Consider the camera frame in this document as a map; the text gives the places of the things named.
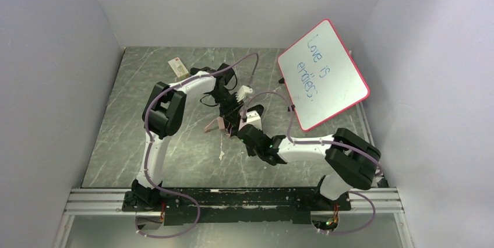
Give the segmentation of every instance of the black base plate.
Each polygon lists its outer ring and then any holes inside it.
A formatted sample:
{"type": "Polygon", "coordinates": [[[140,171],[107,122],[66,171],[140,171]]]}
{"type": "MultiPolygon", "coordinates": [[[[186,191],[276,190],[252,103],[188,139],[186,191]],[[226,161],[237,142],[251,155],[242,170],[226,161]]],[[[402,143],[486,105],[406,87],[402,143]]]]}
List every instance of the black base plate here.
{"type": "MultiPolygon", "coordinates": [[[[340,211],[351,209],[348,193],[335,202],[316,194],[315,187],[272,188],[166,188],[193,197],[201,206],[200,223],[276,222],[292,221],[293,224],[311,224],[311,211],[332,211],[334,203],[340,211]]],[[[164,225],[192,223],[197,208],[188,199],[162,193],[165,202],[164,225]]],[[[125,193],[122,211],[147,212],[133,199],[132,192],[125,193]]],[[[151,210],[161,211],[161,206],[151,210]]]]}

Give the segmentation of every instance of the gray marble tabletop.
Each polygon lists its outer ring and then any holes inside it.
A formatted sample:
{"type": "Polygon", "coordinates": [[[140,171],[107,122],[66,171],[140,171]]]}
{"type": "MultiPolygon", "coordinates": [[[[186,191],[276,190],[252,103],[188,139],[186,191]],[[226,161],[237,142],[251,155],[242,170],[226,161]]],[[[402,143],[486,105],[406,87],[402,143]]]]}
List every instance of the gray marble tabletop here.
{"type": "MultiPolygon", "coordinates": [[[[179,57],[184,65],[217,68],[232,64],[251,52],[260,55],[252,88],[254,91],[275,90],[288,97],[281,78],[277,57],[282,49],[265,48],[192,48],[192,47],[128,47],[123,56],[112,89],[101,129],[82,183],[83,187],[130,187],[139,171],[144,152],[144,128],[141,114],[155,83],[171,83],[175,74],[168,61],[179,57]]],[[[248,82],[255,59],[235,67],[238,86],[248,82]]],[[[259,96],[256,103],[264,105],[263,130],[269,135],[285,134],[289,114],[284,101],[273,94],[259,96]]],[[[346,127],[368,139],[361,106],[356,105],[309,132],[295,122],[294,137],[316,137],[332,134],[346,127]]],[[[327,164],[296,162],[271,166],[257,157],[248,157],[244,145],[236,137],[219,130],[204,133],[204,127],[218,116],[218,108],[199,101],[187,107],[179,132],[168,147],[163,166],[164,186],[178,187],[268,187],[315,186],[329,174],[327,164]]]]}

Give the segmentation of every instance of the white enclosure wall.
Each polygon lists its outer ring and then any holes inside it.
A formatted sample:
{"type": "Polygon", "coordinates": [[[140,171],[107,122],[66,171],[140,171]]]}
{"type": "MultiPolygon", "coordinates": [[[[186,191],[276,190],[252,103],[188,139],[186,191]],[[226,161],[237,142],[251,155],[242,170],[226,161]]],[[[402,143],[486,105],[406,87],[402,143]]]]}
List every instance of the white enclosure wall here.
{"type": "Polygon", "coordinates": [[[417,247],[493,247],[494,0],[379,0],[353,56],[417,247]]]}
{"type": "Polygon", "coordinates": [[[0,0],[0,247],[51,247],[120,57],[97,0],[0,0]]]}
{"type": "Polygon", "coordinates": [[[330,18],[351,47],[377,0],[99,0],[121,45],[289,47],[330,18]]]}

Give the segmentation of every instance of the small box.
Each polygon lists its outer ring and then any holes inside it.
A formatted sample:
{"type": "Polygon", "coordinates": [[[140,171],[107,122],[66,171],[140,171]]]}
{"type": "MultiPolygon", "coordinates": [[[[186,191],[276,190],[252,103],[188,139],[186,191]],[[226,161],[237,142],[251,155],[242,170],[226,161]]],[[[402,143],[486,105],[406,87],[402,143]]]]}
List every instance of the small box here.
{"type": "Polygon", "coordinates": [[[190,76],[189,71],[184,66],[182,61],[180,61],[179,57],[168,61],[168,64],[170,65],[170,67],[173,69],[173,71],[177,75],[177,79],[176,79],[177,81],[181,81],[181,80],[186,79],[187,77],[190,76]]]}

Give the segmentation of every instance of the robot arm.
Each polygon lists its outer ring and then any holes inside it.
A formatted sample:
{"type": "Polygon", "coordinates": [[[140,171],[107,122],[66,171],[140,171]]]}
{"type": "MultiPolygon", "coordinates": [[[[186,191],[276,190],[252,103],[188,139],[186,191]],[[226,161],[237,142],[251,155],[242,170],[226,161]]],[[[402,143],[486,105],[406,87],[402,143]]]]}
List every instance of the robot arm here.
{"type": "Polygon", "coordinates": [[[293,139],[294,144],[286,136],[265,135],[253,125],[245,125],[237,137],[246,145],[249,156],[258,156],[270,165],[287,164],[295,161],[313,161],[329,164],[334,172],[321,178],[317,191],[329,200],[338,199],[351,188],[368,190],[376,172],[376,165],[362,155],[330,144],[322,145],[322,141],[341,142],[371,155],[377,161],[381,155],[378,149],[350,132],[339,128],[335,134],[318,138],[293,139]]]}
{"type": "MultiPolygon", "coordinates": [[[[228,65],[222,64],[217,70],[226,67],[228,67],[228,65]]],[[[215,71],[216,70],[210,68],[191,69],[191,73],[199,76],[215,71]]],[[[232,134],[237,133],[241,122],[239,110],[243,106],[243,100],[246,96],[252,93],[252,89],[247,86],[241,86],[237,93],[231,94],[225,88],[225,85],[230,82],[234,74],[233,69],[230,69],[216,77],[201,77],[189,82],[183,87],[170,91],[162,96],[154,106],[151,107],[148,124],[153,140],[146,134],[143,161],[139,173],[132,183],[132,191],[144,207],[153,208],[156,204],[159,204],[160,199],[159,191],[146,179],[144,166],[148,166],[147,174],[151,181],[157,185],[161,185],[161,180],[163,178],[163,163],[171,136],[173,136],[181,127],[185,107],[191,101],[196,100],[205,94],[211,95],[220,106],[220,117],[222,117],[224,123],[231,127],[232,134]],[[145,163],[146,153],[149,148],[151,148],[151,150],[149,156],[147,156],[147,163],[145,163]]],[[[164,90],[177,84],[178,83],[165,84],[163,82],[155,84],[144,109],[142,115],[143,120],[152,101],[164,90]]],[[[248,117],[251,118],[252,115],[256,113],[256,111],[250,111],[248,117]]]]}

